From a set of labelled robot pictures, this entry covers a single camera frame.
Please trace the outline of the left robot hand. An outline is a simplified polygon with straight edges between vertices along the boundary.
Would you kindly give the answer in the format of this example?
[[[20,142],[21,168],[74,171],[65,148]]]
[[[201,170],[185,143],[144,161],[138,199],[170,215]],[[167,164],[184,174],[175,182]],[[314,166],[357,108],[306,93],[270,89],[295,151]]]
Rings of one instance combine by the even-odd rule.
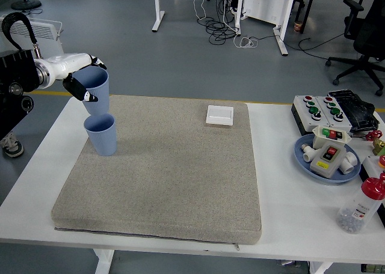
[[[106,70],[105,64],[98,57],[88,53],[71,53],[48,59],[35,59],[34,63],[40,82],[38,89],[45,89],[53,85],[55,81],[62,81],[63,87],[78,100],[82,102],[98,101],[96,96],[73,77],[74,72],[88,66]]]

